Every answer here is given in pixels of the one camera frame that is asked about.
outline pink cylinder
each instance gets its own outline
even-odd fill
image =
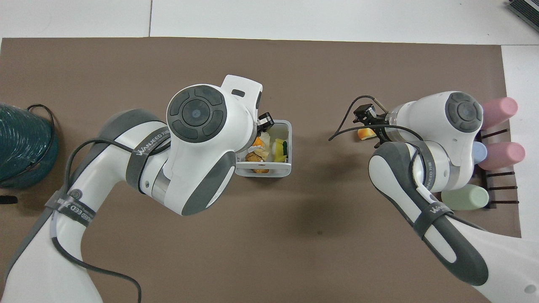
[[[526,151],[515,142],[499,142],[486,145],[487,158],[478,165],[484,170],[495,170],[511,166],[524,160]]]
[[[483,126],[481,129],[488,129],[496,126],[514,116],[519,110],[519,105],[513,98],[503,97],[491,100],[483,107]]]

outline brown table surface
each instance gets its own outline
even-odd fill
[[[292,173],[235,176],[213,207],[190,217],[119,184],[83,237],[85,261],[137,279],[143,302],[487,302],[371,185],[375,141],[327,138],[362,94],[387,108],[450,90],[480,102],[505,96],[501,49],[491,45],[4,38],[0,101],[49,106],[60,152],[43,181],[15,192],[18,204],[0,205],[0,271],[61,186],[73,148],[117,112],[145,108],[164,119],[177,91],[220,85],[227,74],[262,83],[261,113],[291,122]],[[459,215],[520,235],[516,205]],[[105,302],[136,300],[130,283],[90,275]]]

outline cable strap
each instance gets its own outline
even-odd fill
[[[453,213],[453,211],[442,202],[429,204],[423,209],[419,217],[417,217],[417,220],[413,224],[413,230],[421,239],[423,239],[432,223],[448,212]]]
[[[140,189],[140,178],[146,161],[148,161],[150,153],[168,138],[170,138],[170,130],[164,126],[153,131],[133,149],[126,170],[126,181],[129,186],[144,194]]]
[[[57,210],[85,227],[88,227],[95,217],[95,211],[88,205],[59,190],[52,195],[45,206]]]

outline white floor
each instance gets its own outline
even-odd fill
[[[503,45],[522,237],[539,242],[539,33],[503,0],[0,0],[2,37],[212,37]]]

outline white plastic container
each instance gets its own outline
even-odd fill
[[[236,170],[237,175],[243,177],[265,177],[265,178],[282,178],[286,177],[292,171],[292,125],[286,120],[273,120],[275,124],[268,130],[271,141],[275,142],[275,138],[283,139],[287,143],[288,155],[284,162],[246,162],[245,156],[247,151],[236,154]],[[255,173],[252,169],[268,169],[267,173]]]

